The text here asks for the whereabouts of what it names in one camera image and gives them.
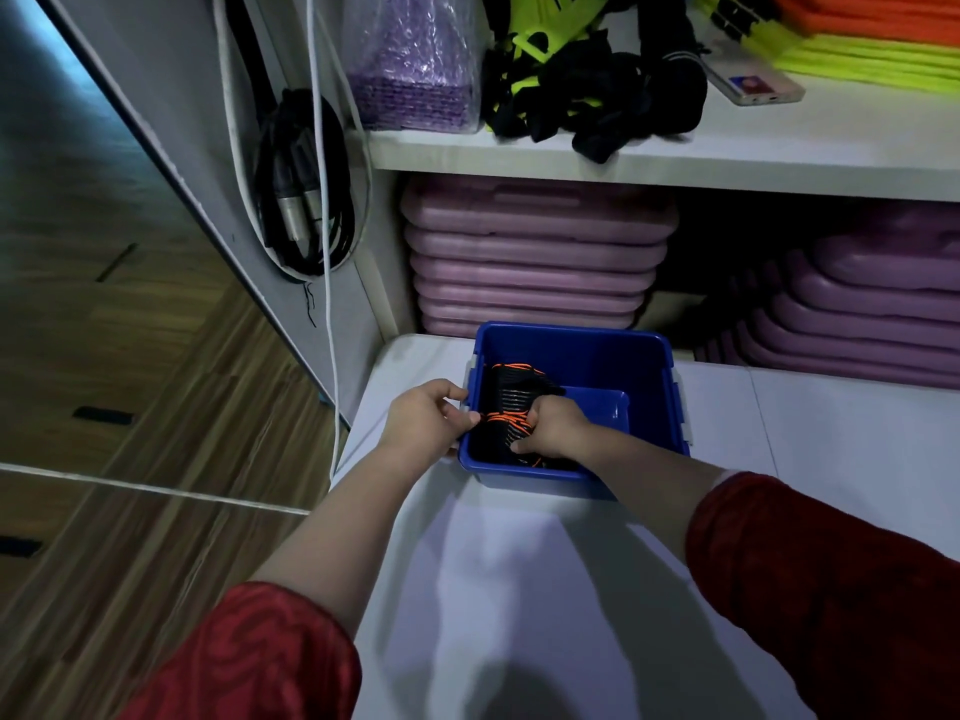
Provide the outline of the stack of mauve step boards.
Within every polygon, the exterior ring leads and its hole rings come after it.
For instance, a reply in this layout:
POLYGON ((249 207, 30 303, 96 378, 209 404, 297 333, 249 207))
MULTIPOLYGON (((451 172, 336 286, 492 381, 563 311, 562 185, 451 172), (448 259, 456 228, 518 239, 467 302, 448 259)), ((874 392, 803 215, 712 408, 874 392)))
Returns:
POLYGON ((400 197, 422 328, 631 328, 678 229, 666 188, 412 174, 400 197))
POLYGON ((960 391, 960 202, 821 206, 679 328, 698 361, 960 391))

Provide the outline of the white power bank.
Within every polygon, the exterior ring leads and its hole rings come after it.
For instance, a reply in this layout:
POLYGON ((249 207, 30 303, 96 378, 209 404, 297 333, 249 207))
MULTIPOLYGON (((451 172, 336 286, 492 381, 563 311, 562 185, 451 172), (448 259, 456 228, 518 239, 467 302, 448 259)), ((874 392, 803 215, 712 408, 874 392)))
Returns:
POLYGON ((707 79, 738 107, 796 104, 807 93, 802 85, 726 36, 702 40, 701 59, 707 79))

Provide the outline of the person's left forearm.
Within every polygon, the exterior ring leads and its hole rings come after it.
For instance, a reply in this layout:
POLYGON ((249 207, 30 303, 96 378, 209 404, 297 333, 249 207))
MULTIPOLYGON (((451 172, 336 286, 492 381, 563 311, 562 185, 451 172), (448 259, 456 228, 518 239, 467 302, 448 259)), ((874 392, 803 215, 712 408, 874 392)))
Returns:
POLYGON ((379 444, 330 490, 253 573, 324 609, 354 639, 402 505, 442 459, 438 449, 379 444))

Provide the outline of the red left sleeve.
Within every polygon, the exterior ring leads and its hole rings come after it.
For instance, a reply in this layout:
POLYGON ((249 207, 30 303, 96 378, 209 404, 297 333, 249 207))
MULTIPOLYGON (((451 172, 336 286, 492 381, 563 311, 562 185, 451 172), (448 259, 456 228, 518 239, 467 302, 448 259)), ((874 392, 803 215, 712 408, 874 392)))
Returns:
POLYGON ((362 683, 354 641, 287 588, 228 591, 116 720, 351 720, 362 683))

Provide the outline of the blue plastic storage bin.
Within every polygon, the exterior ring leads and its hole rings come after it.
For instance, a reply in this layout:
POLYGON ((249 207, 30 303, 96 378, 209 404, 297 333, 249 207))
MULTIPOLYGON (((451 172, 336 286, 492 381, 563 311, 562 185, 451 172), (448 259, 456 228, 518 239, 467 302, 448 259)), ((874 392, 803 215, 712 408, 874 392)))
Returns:
POLYGON ((488 322, 477 331, 463 407, 482 415, 461 438, 459 462, 485 486, 612 500, 592 472, 567 459, 516 455, 527 414, 544 395, 573 400, 589 421, 690 455, 690 429, 673 355, 657 334, 488 322))

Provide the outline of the purple block in bubble wrap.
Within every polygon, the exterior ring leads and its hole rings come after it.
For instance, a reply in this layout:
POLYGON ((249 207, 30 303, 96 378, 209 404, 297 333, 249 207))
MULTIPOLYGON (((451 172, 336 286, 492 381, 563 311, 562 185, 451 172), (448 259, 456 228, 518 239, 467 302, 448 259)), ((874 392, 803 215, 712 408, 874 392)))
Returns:
POLYGON ((343 0, 341 60, 366 131, 474 133, 481 0, 343 0))

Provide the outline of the white shelf board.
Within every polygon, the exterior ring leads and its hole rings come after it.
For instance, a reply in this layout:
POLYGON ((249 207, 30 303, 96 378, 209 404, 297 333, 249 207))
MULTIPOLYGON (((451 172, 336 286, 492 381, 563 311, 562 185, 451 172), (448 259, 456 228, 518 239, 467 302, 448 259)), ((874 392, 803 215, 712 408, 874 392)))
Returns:
POLYGON ((960 97, 800 78, 798 103, 740 107, 709 87, 696 130, 625 145, 605 165, 558 133, 376 131, 379 170, 960 203, 960 97))

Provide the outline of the person's right forearm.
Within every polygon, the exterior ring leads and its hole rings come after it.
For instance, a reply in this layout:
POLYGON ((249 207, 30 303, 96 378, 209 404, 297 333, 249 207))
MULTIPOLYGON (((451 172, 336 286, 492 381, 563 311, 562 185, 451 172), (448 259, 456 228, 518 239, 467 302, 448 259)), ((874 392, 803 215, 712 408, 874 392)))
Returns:
POLYGON ((609 488, 684 565, 694 513, 728 474, 725 468, 654 446, 606 427, 590 426, 575 458, 609 488))

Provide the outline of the red right sleeve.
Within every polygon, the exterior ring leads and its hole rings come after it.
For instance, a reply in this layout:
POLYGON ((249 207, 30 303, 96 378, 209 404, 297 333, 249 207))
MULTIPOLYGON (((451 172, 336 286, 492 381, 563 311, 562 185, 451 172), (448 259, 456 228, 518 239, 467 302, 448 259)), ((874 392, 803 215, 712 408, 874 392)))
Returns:
POLYGON ((960 561, 750 472, 704 496, 685 558, 818 720, 960 720, 960 561))

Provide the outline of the person's right hand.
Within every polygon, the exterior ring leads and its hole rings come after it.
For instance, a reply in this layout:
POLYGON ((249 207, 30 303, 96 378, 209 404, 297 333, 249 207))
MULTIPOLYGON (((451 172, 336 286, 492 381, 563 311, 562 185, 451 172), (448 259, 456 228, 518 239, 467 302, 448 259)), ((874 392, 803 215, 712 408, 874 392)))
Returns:
POLYGON ((543 437, 545 457, 582 464, 594 452, 604 428, 590 422, 577 404, 566 397, 545 395, 534 400, 527 413, 532 434, 543 437))

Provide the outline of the person's left hand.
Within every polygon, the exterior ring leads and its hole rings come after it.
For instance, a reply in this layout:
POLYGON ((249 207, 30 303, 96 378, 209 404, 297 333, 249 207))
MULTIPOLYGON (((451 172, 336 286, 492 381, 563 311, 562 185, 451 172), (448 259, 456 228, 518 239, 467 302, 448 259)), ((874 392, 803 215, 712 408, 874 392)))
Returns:
POLYGON ((404 391, 390 403, 376 451, 404 471, 426 472, 462 438, 443 433, 440 410, 460 409, 457 404, 467 397, 464 388, 444 378, 404 391))

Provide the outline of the red sleeve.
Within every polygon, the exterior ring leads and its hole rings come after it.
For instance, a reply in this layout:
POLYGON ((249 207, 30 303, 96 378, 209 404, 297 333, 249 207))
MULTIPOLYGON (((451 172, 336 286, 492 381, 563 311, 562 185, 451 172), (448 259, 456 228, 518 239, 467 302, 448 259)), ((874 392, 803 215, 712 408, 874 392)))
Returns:
POLYGON ((116 720, 351 720, 362 683, 354 641, 287 588, 228 591, 116 720))
POLYGON ((960 720, 960 561, 750 472, 704 496, 685 558, 818 720, 960 720))

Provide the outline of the stack of orange yellow mats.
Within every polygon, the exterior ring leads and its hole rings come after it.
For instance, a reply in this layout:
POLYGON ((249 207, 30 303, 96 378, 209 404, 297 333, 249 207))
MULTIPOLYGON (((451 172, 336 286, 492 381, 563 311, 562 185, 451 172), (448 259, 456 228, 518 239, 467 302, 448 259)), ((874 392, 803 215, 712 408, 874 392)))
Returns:
POLYGON ((960 98, 960 0, 690 0, 786 73, 960 98))

